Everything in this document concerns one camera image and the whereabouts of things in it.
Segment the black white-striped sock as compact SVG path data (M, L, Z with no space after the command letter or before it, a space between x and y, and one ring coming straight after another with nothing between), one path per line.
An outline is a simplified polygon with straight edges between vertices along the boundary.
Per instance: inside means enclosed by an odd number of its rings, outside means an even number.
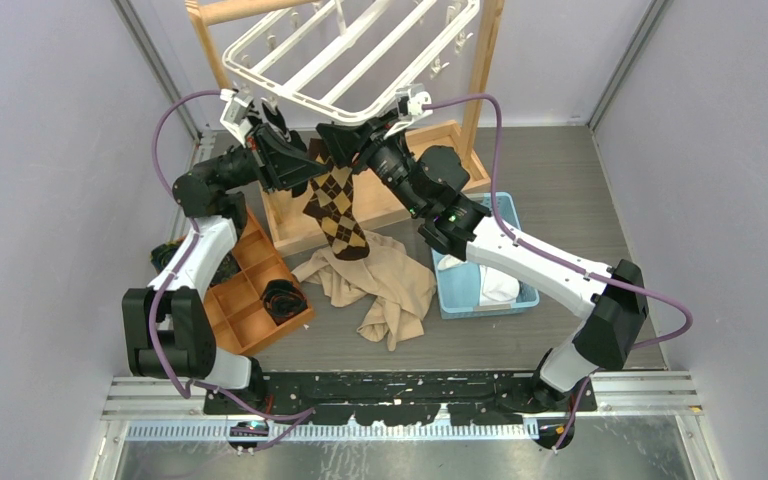
M298 198L306 192L309 179L316 174L316 169L307 157L306 147L298 132L288 128L277 101L262 98L261 109L265 121L281 138L275 151L277 156L270 161L280 189L288 190L293 198Z

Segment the brown argyle sock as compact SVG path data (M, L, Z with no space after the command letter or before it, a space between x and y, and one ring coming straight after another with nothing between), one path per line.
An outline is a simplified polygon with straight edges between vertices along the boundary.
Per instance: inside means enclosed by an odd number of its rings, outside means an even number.
M318 138L308 144L308 156L327 171L310 180L312 195L303 213L316 220L332 253L338 260L366 258L370 247L353 212L354 182L349 167L338 167Z

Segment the white plastic clip hanger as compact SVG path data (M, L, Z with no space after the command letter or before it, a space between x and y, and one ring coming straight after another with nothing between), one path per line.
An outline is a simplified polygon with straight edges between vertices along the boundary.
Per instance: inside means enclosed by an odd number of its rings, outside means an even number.
M478 1L313 1L275 9L230 43L243 89L358 124L443 75L470 39Z

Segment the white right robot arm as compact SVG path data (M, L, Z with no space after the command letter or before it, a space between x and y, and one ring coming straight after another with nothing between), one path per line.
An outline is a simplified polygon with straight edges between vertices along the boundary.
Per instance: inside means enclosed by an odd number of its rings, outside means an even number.
M591 373L620 370L648 316L640 268L588 261L515 229L467 197L469 174L450 146L415 156L392 122L316 128L338 167L370 170L414 218L419 234L440 254L492 268L547 294L581 321L541 359L530 385L534 403L556 410Z

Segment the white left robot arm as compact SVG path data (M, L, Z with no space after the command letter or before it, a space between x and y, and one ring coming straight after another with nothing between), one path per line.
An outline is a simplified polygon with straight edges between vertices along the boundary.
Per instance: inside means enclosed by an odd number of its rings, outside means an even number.
M123 296L126 355L134 375L184 376L229 388L228 400L244 414L265 405L267 389L253 378L253 361L219 346L204 300L248 224L241 187L256 183L266 191L301 193L323 170L297 132L246 120L236 145L194 164L171 184L190 229L158 275Z

